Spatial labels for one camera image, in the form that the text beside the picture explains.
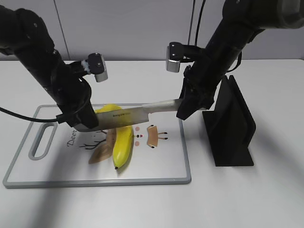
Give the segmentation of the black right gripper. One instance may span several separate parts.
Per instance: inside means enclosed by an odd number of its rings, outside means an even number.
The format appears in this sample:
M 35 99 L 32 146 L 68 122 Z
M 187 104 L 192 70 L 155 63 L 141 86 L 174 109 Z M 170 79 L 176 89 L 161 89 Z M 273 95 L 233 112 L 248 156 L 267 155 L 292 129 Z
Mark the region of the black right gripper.
M 186 120 L 200 109 L 209 110 L 214 104 L 216 88 L 227 70 L 228 61 L 225 58 L 212 59 L 207 54 L 187 67 L 176 117 Z

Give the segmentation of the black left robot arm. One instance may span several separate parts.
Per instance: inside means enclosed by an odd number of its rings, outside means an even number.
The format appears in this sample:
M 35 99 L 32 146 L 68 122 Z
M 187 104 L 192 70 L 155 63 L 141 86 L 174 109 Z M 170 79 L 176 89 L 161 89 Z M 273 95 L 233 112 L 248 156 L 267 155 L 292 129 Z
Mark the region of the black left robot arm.
M 43 19 L 35 12 L 0 7 L 0 52 L 14 55 L 56 102 L 62 114 L 55 121 L 88 129 L 98 126 L 92 90 L 80 61 L 66 64 L 55 49 Z

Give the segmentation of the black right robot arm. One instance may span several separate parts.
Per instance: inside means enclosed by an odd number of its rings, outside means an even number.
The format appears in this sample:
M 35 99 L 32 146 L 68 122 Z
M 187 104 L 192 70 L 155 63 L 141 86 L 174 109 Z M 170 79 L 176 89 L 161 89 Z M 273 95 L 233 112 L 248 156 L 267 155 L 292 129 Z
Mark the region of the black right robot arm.
M 192 62 L 186 67 L 176 116 L 186 120 L 210 109 L 222 77 L 244 47 L 266 29 L 299 29 L 304 25 L 302 0 L 227 0 L 222 20 L 205 48 L 171 42 L 168 60 Z

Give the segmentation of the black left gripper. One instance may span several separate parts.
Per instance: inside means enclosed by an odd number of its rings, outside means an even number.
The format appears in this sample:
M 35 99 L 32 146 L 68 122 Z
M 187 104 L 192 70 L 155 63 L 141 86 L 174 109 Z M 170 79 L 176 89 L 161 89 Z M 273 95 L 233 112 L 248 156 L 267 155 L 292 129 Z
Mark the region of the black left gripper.
M 93 129 L 98 126 L 98 119 L 90 101 L 91 87 L 83 75 L 71 66 L 58 67 L 51 75 L 52 92 L 62 112 L 61 122 L 67 122 L 71 127 L 82 124 Z

